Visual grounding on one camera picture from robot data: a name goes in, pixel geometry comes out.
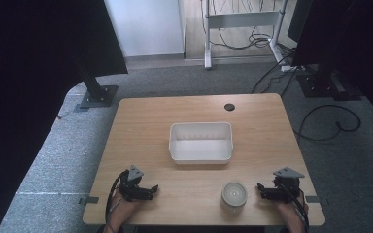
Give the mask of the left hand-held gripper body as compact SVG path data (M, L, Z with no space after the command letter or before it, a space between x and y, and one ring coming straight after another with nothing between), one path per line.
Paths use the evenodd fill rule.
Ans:
M144 173L135 165L131 165L120 176L119 193L127 201L140 200L141 194L149 194L147 188L139 186Z

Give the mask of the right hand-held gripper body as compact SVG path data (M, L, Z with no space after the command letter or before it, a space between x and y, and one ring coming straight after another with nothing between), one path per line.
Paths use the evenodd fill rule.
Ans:
M273 173L275 179L273 181L276 189L275 200L291 202L293 199L300 196L300 179L304 175L285 167Z

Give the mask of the person's left hand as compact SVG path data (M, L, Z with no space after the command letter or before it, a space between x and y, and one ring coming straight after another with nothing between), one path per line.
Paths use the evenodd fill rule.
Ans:
M113 202L112 202L112 212L111 212L111 219L112 220L120 220L121 222L125 222L128 220L140 206L141 201L139 200L132 200L127 201L125 200L121 194L116 191L113 194Z

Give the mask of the person's right hand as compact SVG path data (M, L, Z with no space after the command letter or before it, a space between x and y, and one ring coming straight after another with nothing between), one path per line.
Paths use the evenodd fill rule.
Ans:
M290 225L291 223L302 224L302 220L293 204L273 201L273 205L286 225Z

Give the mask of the grey tape strip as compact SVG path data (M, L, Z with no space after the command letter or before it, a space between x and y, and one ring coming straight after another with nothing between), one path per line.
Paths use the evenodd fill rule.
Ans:
M97 204L99 201L99 197L91 197L91 196L88 196L86 198L80 198L79 200L79 204L81 205L86 205L86 204Z
M327 206L329 204L326 198L320 196L306 196L305 199L308 203L318 203L322 206Z

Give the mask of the white rectangular plastic bin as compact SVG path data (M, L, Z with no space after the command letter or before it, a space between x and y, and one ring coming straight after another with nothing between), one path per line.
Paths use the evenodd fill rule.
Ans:
M176 164L227 164L233 154L228 122L183 122L170 128L169 153Z

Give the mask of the black stand with wide base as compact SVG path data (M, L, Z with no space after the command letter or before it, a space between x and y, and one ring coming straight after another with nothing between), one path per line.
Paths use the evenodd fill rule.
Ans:
M336 101L360 100L363 96L359 88L340 71L330 71L319 66L312 74L296 77L306 98L333 98Z

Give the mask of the white power strip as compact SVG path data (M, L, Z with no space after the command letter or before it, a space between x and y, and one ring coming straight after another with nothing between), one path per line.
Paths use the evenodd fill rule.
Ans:
M295 70L301 70L301 71L305 71L306 70L306 67L305 66L281 66L281 69L280 69L283 73L284 72L293 72Z

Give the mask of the black curtain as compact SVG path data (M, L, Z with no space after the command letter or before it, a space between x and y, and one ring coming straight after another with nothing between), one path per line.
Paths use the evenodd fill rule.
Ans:
M338 70L373 105L373 0L297 0L292 64Z
M0 0L0 223L67 92L125 70L106 0Z

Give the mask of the black stand with base plate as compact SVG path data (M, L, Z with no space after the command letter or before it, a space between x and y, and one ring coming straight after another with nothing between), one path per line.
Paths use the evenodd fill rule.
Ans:
M117 85L101 85L89 74L84 64L78 58L75 59L75 66L86 86L86 93L78 105L78 109L87 110L90 108L110 107L119 87Z

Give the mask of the white desk frame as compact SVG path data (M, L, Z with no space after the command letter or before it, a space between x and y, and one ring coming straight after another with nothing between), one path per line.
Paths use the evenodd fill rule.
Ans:
M277 11L250 12L226 15L211 15L210 0L205 0L205 11L203 13L203 24L205 29L204 67L206 70L212 68L211 55L211 30L220 28L237 28L249 26L272 26L273 36L269 39L271 49L276 61L285 71L288 65L278 48L278 38L284 21L288 0L282 0L281 8Z

